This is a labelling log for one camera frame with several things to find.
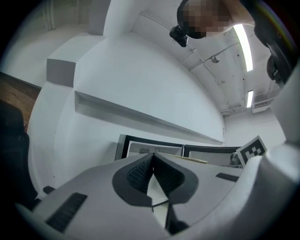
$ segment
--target wooden floor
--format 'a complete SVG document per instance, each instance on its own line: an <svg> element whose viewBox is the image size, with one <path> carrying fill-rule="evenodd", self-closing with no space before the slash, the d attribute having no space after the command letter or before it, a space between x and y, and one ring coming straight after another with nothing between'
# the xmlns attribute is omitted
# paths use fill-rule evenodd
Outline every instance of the wooden floor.
<svg viewBox="0 0 300 240"><path fill-rule="evenodd" d="M27 131L29 118L40 91L38 87L0 73L0 100L22 111L25 131Z"/></svg>

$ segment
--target ceiling light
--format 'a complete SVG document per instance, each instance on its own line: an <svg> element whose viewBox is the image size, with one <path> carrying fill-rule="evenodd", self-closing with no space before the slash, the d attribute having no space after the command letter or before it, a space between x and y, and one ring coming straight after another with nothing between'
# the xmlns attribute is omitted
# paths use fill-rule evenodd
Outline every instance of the ceiling light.
<svg viewBox="0 0 300 240"><path fill-rule="evenodd" d="M253 100L253 91L248 92L248 102L247 102L247 107L251 107L252 105L252 100Z"/></svg>
<svg viewBox="0 0 300 240"><path fill-rule="evenodd" d="M245 29L242 24L238 24L238 25L234 26L234 30L239 37L240 45L242 46L242 50L243 50L244 56L245 56L247 72L249 72L253 69L253 63L252 63L252 55L251 55L250 45L248 42L248 38L247 38L247 35L245 32Z"/></svg>

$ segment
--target ceiling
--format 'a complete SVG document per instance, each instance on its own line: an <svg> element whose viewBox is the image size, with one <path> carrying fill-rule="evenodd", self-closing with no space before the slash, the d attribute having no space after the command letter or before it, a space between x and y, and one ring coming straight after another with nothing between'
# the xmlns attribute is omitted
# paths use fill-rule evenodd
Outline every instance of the ceiling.
<svg viewBox="0 0 300 240"><path fill-rule="evenodd" d="M224 114L245 108L247 93L254 90L254 102L274 98L279 87L266 72L270 51L254 34L254 27L244 25L253 58L254 69L246 64L234 29L215 37L192 39L182 48L169 37L177 25L177 8L181 0L158 0L137 17L132 32L165 49L184 65L209 92L218 109ZM217 55L219 63L211 58Z"/></svg>

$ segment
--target linear light fixture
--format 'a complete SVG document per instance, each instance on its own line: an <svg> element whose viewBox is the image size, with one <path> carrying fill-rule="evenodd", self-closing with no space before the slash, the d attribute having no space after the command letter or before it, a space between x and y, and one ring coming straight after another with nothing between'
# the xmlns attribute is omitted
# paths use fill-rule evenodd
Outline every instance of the linear light fixture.
<svg viewBox="0 0 300 240"><path fill-rule="evenodd" d="M239 37L240 44L242 46L242 50L245 56L247 72L249 72L253 69L253 63L252 63L250 45L243 24L235 25L234 30Z"/></svg>
<svg viewBox="0 0 300 240"><path fill-rule="evenodd" d="M252 105L252 100L253 100L253 91L248 92L248 102L247 102L247 107L251 107Z"/></svg>

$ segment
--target fluorescent light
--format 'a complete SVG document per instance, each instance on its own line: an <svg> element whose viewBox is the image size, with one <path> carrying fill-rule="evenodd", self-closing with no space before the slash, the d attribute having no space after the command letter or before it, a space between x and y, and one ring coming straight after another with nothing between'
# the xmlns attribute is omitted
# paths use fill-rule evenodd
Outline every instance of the fluorescent light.
<svg viewBox="0 0 300 240"><path fill-rule="evenodd" d="M253 63L252 63L252 55L251 55L250 45L248 42L248 38L247 38L247 35L245 32L245 29L242 24L238 24L238 25L234 26L234 30L239 37L240 44L242 46L242 50L243 50L244 56L245 56L247 72L249 72L253 69Z"/></svg>
<svg viewBox="0 0 300 240"><path fill-rule="evenodd" d="M248 92L248 102L247 102L247 107L251 107L252 105L252 100L253 100L253 91Z"/></svg>

